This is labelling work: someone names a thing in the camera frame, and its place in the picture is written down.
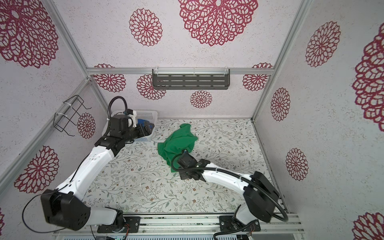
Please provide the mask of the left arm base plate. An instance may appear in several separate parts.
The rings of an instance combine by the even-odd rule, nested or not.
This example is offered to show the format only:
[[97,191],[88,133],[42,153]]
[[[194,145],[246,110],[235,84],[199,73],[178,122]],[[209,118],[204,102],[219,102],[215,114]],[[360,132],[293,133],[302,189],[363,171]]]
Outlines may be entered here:
[[117,222],[112,225],[100,225],[97,229],[97,233],[137,233],[139,231],[140,222],[140,217],[123,217],[123,220],[117,220]]

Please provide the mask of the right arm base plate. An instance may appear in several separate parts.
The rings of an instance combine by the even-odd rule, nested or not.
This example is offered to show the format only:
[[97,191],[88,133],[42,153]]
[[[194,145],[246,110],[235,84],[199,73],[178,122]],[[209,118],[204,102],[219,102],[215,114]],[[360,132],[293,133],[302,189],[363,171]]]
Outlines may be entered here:
[[[231,232],[238,230],[247,224],[242,224],[240,221],[236,220],[233,216],[219,216],[219,225],[221,232]],[[248,226],[243,230],[243,232],[260,232],[261,226],[258,220],[256,220],[252,225]]]

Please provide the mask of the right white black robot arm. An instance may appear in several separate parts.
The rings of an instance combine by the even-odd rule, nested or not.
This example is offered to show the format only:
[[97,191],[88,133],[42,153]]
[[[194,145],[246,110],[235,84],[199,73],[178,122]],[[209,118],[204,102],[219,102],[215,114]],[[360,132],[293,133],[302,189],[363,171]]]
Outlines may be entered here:
[[182,180],[203,181],[230,189],[244,198],[234,218],[242,224],[253,220],[269,223],[273,218],[286,222],[288,215],[279,204],[280,193],[260,172],[240,174],[217,166],[209,160],[197,161],[187,151],[171,160],[172,170]]

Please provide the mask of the green tank top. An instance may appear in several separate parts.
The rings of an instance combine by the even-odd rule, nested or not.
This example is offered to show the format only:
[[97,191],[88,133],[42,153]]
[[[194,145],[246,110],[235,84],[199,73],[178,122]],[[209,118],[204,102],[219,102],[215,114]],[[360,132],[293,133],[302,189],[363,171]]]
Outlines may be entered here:
[[174,131],[163,143],[158,143],[158,154],[170,167],[172,159],[182,150],[191,153],[197,140],[198,137],[191,132],[191,125],[181,124],[180,128]]

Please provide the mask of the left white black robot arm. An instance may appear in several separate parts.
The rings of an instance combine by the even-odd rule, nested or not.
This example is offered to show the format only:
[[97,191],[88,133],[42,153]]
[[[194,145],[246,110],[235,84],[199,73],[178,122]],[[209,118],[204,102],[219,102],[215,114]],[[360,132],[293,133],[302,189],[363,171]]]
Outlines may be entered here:
[[41,203],[47,223],[78,231],[84,226],[104,225],[112,231],[121,231],[125,219],[121,210],[90,208],[83,198],[103,168],[128,143],[152,134],[155,125],[145,121],[126,130],[108,130],[95,144],[79,167],[55,190],[46,190]]

